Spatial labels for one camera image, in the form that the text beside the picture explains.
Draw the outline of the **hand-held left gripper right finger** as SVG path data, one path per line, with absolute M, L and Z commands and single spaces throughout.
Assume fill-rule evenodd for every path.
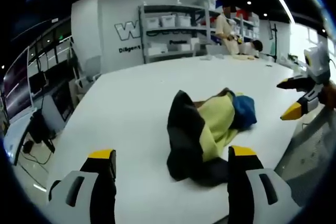
M 228 223 L 289 223 L 299 212 L 289 185 L 250 148 L 228 150 Z

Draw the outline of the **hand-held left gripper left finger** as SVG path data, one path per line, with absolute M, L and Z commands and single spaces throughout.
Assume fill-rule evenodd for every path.
M 116 151 L 95 151 L 80 170 L 52 184 L 46 216 L 51 223 L 115 223 Z

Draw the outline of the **person's right hand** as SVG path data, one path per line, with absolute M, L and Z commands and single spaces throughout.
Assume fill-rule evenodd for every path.
M 324 104 L 330 109 L 336 107 L 336 88 L 335 83 L 329 81 L 328 84 L 324 84 L 321 92 L 318 95 L 319 102 Z

